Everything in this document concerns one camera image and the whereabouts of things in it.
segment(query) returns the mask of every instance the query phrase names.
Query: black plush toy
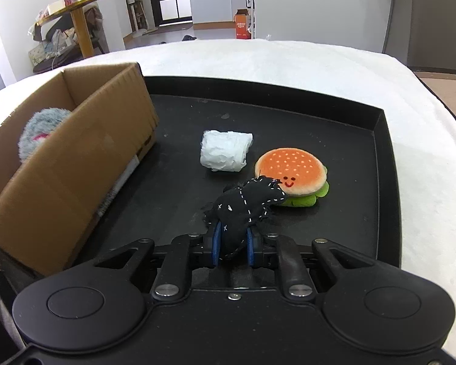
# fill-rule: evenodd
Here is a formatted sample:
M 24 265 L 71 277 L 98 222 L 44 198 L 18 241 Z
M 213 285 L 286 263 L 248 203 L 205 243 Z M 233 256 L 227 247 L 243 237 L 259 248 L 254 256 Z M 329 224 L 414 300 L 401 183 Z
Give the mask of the black plush toy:
M 221 230 L 221 259 L 237 255 L 247 245 L 247 229 L 266 218 L 271 205 L 287 200 L 280 183 L 266 176 L 250 179 L 243 185 L 225 189 L 213 207 L 205 211 L 208 227 Z

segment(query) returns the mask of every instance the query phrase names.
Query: wooden table leg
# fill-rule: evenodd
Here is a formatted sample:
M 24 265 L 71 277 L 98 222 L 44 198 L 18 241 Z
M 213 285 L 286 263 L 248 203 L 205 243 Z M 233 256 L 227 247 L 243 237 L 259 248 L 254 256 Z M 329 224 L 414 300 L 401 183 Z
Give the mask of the wooden table leg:
M 94 55 L 93 44 L 89 37 L 88 26 L 86 25 L 85 13 L 83 8 L 75 9 L 71 11 L 71 17 L 73 19 L 74 30 L 78 36 L 79 47 L 81 48 L 81 53 L 86 59 Z

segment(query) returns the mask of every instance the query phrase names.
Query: white cloth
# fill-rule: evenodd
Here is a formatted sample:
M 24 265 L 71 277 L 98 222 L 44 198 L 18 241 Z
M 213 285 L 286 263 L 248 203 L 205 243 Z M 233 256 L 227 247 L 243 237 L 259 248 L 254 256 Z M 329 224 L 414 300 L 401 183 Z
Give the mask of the white cloth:
M 441 285 L 456 305 L 456 122 L 405 66 L 386 55 L 347 47 L 263 40 L 169 43 L 74 65 L 132 61 L 140 63 L 146 76 L 265 82 L 383 108 L 399 179 L 402 268 Z M 0 105 L 1 114 L 52 75 L 30 77 L 1 90 L 0 104 L 8 106 Z M 444 348 L 456 357 L 456 321 Z
M 212 171 L 240 171 L 247 165 L 245 158 L 252 141 L 251 133 L 206 130 L 199 161 Z

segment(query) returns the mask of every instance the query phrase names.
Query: round table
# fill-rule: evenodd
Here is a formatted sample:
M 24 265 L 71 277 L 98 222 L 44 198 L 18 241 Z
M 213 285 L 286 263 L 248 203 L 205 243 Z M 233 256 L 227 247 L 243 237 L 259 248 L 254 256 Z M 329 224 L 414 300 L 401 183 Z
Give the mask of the round table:
M 84 58 L 94 56 L 93 44 L 89 37 L 88 26 L 86 24 L 85 13 L 83 12 L 83 7 L 87 4 L 90 4 L 96 0 L 77 0 L 71 5 L 66 5 L 66 7 L 60 9 L 59 11 L 54 12 L 52 15 L 46 16 L 45 18 L 40 19 L 35 23 L 36 26 L 42 26 L 47 22 L 50 22 L 54 19 L 60 18 L 65 13 L 70 12 L 71 18 L 74 24 L 74 30 L 78 35 L 78 43 L 81 48 L 81 53 Z

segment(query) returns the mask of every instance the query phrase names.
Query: box flap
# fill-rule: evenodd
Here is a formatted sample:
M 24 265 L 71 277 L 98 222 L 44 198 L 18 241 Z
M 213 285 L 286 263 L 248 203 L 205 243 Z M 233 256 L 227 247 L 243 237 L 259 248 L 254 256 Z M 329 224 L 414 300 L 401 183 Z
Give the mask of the box flap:
M 137 62 L 67 68 L 63 77 L 74 103 L 79 106 L 110 79 L 133 65 L 140 69 Z

